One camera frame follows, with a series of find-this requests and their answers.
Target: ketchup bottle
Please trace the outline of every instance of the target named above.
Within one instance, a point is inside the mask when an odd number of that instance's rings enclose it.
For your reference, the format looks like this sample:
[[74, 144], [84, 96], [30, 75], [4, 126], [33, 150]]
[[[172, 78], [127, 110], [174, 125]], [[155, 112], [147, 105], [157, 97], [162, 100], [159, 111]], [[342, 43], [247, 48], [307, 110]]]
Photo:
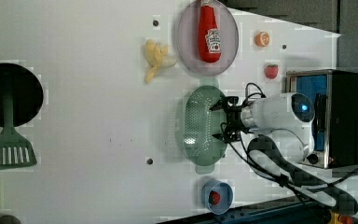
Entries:
[[213, 0], [200, 0], [199, 54], [206, 63], [215, 63], [220, 59], [220, 36], [214, 17]]

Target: green strainer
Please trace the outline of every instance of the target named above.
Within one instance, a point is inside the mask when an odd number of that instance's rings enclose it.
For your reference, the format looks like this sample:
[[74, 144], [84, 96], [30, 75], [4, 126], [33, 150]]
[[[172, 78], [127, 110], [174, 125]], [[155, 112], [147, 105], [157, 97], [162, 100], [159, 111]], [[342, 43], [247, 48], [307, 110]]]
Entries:
[[197, 164], [198, 174], [211, 173], [226, 151], [227, 144], [213, 137], [221, 133], [220, 124], [226, 122], [226, 114], [210, 110], [222, 97], [225, 95], [215, 86], [201, 86], [185, 102], [183, 147], [187, 157]]

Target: spatula handle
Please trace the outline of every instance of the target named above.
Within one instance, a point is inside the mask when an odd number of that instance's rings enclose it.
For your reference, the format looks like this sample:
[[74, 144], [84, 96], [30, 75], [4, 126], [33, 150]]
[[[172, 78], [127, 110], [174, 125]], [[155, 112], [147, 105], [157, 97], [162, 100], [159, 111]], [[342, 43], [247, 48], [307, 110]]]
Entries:
[[7, 132], [14, 128], [13, 122], [13, 94], [11, 88], [11, 77], [5, 76], [4, 80], [4, 128]]

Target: red object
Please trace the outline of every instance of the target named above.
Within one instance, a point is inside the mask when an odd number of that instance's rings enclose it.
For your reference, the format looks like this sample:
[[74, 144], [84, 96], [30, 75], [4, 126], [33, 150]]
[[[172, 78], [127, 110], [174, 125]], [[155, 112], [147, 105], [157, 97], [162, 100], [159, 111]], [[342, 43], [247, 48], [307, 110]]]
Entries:
[[353, 218], [347, 216], [340, 216], [338, 220], [344, 224], [353, 224]]
[[266, 68], [266, 76], [269, 79], [274, 79], [278, 75], [278, 65], [277, 64], [271, 64], [267, 66]]
[[200, 58], [206, 63], [215, 63], [219, 61], [222, 55], [220, 50], [220, 35], [217, 29], [212, 1], [200, 0], [199, 54]]
[[211, 205], [217, 205], [220, 202], [220, 194], [218, 194], [215, 191], [212, 191], [211, 194], [209, 195], [209, 203]]

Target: small blue bowl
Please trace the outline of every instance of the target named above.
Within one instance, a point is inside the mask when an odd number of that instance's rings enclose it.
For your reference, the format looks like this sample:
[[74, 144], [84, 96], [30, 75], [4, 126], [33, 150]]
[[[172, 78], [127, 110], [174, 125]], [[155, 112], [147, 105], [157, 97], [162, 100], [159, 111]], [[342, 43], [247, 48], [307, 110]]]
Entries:
[[[209, 196], [212, 191], [220, 195], [220, 201], [216, 205], [209, 203]], [[216, 215], [224, 214], [232, 204], [233, 193], [229, 184], [211, 179], [202, 187], [201, 201], [212, 213]]]

